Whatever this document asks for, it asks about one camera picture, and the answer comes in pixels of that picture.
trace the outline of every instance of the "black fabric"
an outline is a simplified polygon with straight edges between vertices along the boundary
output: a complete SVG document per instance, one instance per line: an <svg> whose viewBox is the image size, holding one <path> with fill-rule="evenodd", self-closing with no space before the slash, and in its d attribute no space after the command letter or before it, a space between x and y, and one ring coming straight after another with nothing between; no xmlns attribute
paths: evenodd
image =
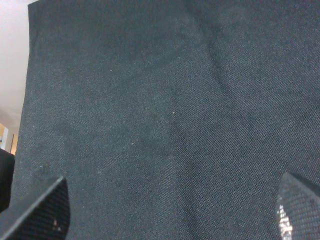
<svg viewBox="0 0 320 240"><path fill-rule="evenodd" d="M9 207L15 156L0 148L0 213Z"/></svg>
<svg viewBox="0 0 320 240"><path fill-rule="evenodd" d="M68 239L279 239L320 183L320 2L29 5L12 200L66 176Z"/></svg>

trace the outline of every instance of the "black object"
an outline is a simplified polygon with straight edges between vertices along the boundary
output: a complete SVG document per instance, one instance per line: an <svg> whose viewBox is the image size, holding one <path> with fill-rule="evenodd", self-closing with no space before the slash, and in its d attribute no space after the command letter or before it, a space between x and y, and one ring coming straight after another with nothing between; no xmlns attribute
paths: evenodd
<svg viewBox="0 0 320 240"><path fill-rule="evenodd" d="M11 201L68 179L67 238L280 239L320 183L320 1L40 0Z"/></svg>
<svg viewBox="0 0 320 240"><path fill-rule="evenodd" d="M0 148L0 213L9 207L15 156Z"/></svg>
<svg viewBox="0 0 320 240"><path fill-rule="evenodd" d="M279 186L276 216L283 240L320 239L320 189L285 173Z"/></svg>
<svg viewBox="0 0 320 240"><path fill-rule="evenodd" d="M67 181L51 178L0 214L0 240L63 240L69 225Z"/></svg>

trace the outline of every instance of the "textured cloth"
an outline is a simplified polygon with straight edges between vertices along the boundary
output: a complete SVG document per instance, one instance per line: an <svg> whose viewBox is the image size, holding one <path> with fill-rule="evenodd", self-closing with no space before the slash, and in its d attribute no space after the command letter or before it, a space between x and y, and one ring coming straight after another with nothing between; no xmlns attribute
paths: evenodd
<svg viewBox="0 0 320 240"><path fill-rule="evenodd" d="M320 183L320 2L29 5L12 200L65 176L67 239L279 239Z"/></svg>

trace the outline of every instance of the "white wall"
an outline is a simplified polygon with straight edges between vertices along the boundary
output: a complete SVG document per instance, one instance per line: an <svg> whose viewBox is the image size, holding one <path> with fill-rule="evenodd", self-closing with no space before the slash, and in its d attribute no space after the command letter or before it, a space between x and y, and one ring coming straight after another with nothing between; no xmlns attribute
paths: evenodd
<svg viewBox="0 0 320 240"><path fill-rule="evenodd" d="M29 57L29 3L0 0L0 123L19 131Z"/></svg>

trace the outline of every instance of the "black mesh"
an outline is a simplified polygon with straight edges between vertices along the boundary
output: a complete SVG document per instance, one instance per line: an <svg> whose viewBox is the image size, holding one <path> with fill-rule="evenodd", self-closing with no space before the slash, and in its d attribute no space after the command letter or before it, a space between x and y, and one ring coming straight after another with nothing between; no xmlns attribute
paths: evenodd
<svg viewBox="0 0 320 240"><path fill-rule="evenodd" d="M0 239L65 239L70 225L66 180L49 180L4 213Z"/></svg>
<svg viewBox="0 0 320 240"><path fill-rule="evenodd" d="M283 175L276 213L283 240L320 239L319 188L308 180Z"/></svg>

